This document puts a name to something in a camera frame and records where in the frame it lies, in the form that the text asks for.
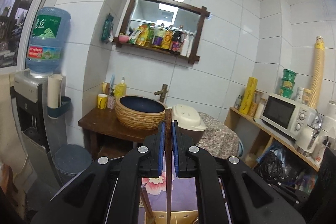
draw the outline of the blue plastic water bottle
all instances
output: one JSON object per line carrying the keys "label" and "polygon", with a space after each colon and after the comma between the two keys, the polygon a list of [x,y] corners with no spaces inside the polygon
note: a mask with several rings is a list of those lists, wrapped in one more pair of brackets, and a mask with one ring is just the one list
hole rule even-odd
{"label": "blue plastic water bottle", "polygon": [[26,58],[32,75],[52,74],[58,68],[70,19],[70,14],[59,8],[43,7],[37,12]]}

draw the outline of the red label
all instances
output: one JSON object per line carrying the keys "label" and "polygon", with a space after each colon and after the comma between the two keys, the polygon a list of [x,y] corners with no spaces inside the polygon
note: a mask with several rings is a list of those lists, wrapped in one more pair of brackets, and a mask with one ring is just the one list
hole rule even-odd
{"label": "red label", "polygon": [[43,48],[30,46],[28,49],[28,57],[41,58],[43,53]]}

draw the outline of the blue trash can lid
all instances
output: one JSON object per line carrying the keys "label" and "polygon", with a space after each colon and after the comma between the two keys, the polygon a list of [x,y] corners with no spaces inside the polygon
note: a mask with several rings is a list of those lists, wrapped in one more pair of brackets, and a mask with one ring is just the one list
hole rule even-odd
{"label": "blue trash can lid", "polygon": [[55,153],[55,167],[62,173],[74,176],[88,168],[92,163],[90,153],[76,144],[66,144]]}

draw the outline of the wicker-textured basin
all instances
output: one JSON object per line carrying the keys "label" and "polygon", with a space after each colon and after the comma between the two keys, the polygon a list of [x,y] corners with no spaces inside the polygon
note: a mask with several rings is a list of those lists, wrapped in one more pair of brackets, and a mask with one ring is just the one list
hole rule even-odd
{"label": "wicker-textured basin", "polygon": [[135,129],[155,129],[165,117],[164,104],[142,96],[122,96],[115,101],[114,108],[118,120]]}

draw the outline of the floral fabric cover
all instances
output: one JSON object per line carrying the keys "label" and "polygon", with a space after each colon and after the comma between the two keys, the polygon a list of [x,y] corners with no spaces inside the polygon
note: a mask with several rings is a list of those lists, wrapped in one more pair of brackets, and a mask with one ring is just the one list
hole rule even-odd
{"label": "floral fabric cover", "polygon": [[222,159],[233,155],[237,156],[239,146],[237,134],[208,114],[199,112],[199,116],[205,123],[206,129],[197,145],[207,150],[211,155]]}

